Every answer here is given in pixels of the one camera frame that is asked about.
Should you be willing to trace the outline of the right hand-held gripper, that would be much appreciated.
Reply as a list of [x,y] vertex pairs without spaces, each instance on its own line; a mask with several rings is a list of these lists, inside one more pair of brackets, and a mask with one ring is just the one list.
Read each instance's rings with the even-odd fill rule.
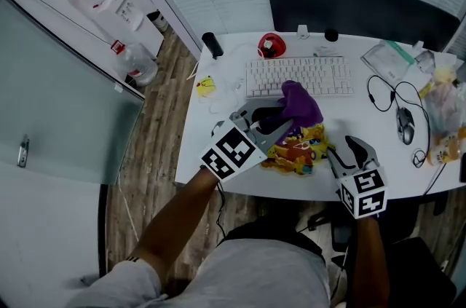
[[338,182],[340,198],[354,219],[385,211],[387,185],[384,168],[379,164],[375,149],[365,141],[345,136],[356,165],[346,165],[335,149],[327,148],[327,157]]

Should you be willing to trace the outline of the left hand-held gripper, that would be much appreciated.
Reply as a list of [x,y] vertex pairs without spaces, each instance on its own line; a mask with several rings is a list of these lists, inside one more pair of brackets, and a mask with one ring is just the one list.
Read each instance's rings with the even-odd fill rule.
[[247,100],[216,125],[211,141],[200,152],[201,164],[223,183],[263,162],[268,150],[293,126],[292,119],[265,120],[283,109],[278,100]]

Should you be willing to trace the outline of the purple cloth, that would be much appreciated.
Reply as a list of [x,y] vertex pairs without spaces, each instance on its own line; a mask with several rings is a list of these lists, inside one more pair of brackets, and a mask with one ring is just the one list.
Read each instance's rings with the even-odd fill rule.
[[323,115],[315,99],[295,81],[286,81],[282,84],[283,97],[277,101],[278,106],[260,108],[257,110],[259,128],[264,134],[270,134],[278,127],[291,120],[293,124],[281,136],[277,143],[285,144],[286,138],[301,137],[300,128],[314,127],[323,122]]

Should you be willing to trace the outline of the colourful printed cloth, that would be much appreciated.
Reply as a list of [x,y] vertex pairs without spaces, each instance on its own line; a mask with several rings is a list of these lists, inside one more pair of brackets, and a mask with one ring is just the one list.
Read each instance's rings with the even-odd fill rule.
[[281,173],[311,175],[316,164],[327,160],[328,148],[333,149],[334,145],[325,134],[322,123],[297,127],[268,151],[261,166]]

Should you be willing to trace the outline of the person's right forearm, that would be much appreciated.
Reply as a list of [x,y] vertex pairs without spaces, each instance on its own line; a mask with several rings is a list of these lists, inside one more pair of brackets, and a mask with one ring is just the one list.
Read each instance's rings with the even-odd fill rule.
[[388,308],[389,297],[390,279],[379,223],[372,217],[359,219],[347,308]]

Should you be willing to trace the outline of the person's left forearm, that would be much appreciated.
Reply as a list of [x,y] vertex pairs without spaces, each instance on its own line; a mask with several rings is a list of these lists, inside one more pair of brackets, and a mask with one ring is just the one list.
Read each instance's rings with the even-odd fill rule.
[[155,215],[130,256],[147,262],[164,281],[199,225],[217,183],[207,168],[201,168]]

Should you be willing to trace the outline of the grey computer mouse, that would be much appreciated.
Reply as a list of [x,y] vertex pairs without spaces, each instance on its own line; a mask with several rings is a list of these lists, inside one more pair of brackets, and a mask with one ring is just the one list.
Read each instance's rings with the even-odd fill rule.
[[406,107],[398,107],[396,120],[399,139],[405,145],[410,145],[414,139],[415,128],[412,113]]

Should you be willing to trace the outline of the white keyboard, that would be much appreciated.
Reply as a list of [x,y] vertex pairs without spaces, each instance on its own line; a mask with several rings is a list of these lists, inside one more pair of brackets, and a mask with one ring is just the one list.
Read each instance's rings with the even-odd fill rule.
[[252,60],[245,64],[246,97],[278,98],[286,81],[298,82],[310,95],[352,95],[349,64],[340,56]]

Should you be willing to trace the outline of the yellow small toy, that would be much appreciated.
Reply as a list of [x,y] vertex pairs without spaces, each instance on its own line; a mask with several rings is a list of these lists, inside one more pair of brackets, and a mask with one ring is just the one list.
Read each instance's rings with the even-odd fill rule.
[[199,98],[209,98],[216,91],[216,85],[213,78],[207,75],[196,83],[195,89]]

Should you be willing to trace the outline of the red round gadget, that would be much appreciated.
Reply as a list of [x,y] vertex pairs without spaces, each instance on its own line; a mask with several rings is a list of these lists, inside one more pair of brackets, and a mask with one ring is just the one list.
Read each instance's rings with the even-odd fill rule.
[[286,44],[275,33],[266,33],[258,43],[258,54],[261,58],[274,59],[285,54]]

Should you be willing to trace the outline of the small paper card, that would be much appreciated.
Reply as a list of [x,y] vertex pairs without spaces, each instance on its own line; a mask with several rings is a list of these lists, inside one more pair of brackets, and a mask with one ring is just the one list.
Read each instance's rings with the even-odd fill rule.
[[314,57],[341,57],[342,54],[339,53],[338,48],[334,46],[325,47],[325,46],[316,46],[313,49]]

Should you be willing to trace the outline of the black cylinder bottle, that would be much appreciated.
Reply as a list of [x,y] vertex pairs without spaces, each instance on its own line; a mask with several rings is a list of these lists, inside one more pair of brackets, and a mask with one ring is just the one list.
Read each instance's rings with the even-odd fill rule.
[[216,60],[218,57],[221,57],[224,54],[224,51],[219,44],[216,36],[212,32],[205,32],[202,35],[202,41],[204,45],[208,48],[210,51],[212,57],[214,60]]

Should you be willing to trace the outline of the orange drink bottle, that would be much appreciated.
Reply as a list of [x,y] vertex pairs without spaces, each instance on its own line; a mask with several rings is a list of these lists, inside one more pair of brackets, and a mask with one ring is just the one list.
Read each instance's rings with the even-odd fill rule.
[[457,161],[466,154],[466,126],[449,133],[431,148],[427,160],[431,165],[441,165]]

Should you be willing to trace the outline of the person's black trousers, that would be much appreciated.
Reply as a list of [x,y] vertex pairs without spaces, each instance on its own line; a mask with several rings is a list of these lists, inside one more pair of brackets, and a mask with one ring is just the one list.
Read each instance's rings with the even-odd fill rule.
[[292,226],[274,222],[268,217],[260,217],[231,230],[220,243],[229,240],[276,240],[308,250],[324,259],[322,249],[314,241]]

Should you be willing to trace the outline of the clear zip bag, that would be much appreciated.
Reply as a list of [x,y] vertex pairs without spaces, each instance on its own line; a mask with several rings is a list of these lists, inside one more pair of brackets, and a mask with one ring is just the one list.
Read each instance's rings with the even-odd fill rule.
[[395,86],[401,82],[414,59],[397,43],[381,40],[364,55],[361,60],[372,71]]

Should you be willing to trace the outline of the plastic snack bag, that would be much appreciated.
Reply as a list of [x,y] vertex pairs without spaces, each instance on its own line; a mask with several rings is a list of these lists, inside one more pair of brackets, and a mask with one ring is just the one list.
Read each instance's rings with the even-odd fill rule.
[[466,78],[459,79],[452,68],[435,69],[421,96],[435,137],[466,127]]

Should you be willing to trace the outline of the small clear box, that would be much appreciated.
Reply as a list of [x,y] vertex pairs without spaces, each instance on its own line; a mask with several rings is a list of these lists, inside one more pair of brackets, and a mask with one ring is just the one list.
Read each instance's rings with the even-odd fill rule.
[[433,75],[435,72],[435,55],[430,50],[425,50],[415,58],[418,69],[424,74]]

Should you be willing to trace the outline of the black office chair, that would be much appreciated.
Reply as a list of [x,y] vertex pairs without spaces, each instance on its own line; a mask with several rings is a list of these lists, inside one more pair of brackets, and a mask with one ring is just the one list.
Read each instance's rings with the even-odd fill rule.
[[[419,206],[432,202],[411,197],[389,200],[387,209],[378,214],[380,234],[387,258],[390,278],[390,308],[449,308],[456,296],[456,287],[436,263],[421,237],[410,238]],[[323,210],[307,219],[302,231],[313,231],[323,224],[331,225],[331,245],[342,252],[333,261],[353,280],[356,254],[356,225],[340,202],[329,202]]]

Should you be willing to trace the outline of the clear water jug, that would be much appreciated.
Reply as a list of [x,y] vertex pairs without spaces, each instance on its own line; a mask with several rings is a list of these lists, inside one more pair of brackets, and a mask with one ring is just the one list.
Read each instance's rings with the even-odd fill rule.
[[158,71],[157,62],[141,44],[123,44],[116,40],[111,45],[111,50],[115,53],[119,65],[139,87],[145,87],[154,80]]

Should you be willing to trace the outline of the person's white shirt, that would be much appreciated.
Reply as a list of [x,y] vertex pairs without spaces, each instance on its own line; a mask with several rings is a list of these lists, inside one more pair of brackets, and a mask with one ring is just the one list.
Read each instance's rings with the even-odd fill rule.
[[145,261],[123,261],[66,308],[329,308],[324,260],[277,240],[221,243],[175,297]]

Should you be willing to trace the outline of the black monitor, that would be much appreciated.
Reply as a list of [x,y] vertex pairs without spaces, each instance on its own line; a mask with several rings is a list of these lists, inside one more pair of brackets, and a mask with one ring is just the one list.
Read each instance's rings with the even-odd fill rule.
[[305,25],[312,33],[385,39],[404,44],[423,42],[441,51],[456,33],[456,16],[421,0],[269,0],[274,28],[296,31]]

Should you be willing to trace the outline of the small black-white bin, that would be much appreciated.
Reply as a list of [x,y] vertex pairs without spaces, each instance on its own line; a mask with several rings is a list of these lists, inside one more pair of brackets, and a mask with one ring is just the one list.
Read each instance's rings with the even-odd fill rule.
[[147,14],[147,18],[159,29],[160,32],[164,33],[168,29],[169,23],[158,9],[155,12]]

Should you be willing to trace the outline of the white water dispenser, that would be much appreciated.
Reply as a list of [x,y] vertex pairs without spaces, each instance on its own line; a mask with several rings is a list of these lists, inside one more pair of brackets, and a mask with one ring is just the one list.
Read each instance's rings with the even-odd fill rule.
[[140,44],[150,58],[156,59],[163,35],[147,18],[135,0],[68,0],[91,20],[110,43]]

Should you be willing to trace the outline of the frosted glass door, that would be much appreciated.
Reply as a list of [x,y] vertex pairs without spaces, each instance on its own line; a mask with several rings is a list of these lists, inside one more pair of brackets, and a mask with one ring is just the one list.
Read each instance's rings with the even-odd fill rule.
[[142,99],[12,0],[0,0],[0,162],[59,178],[116,182]]

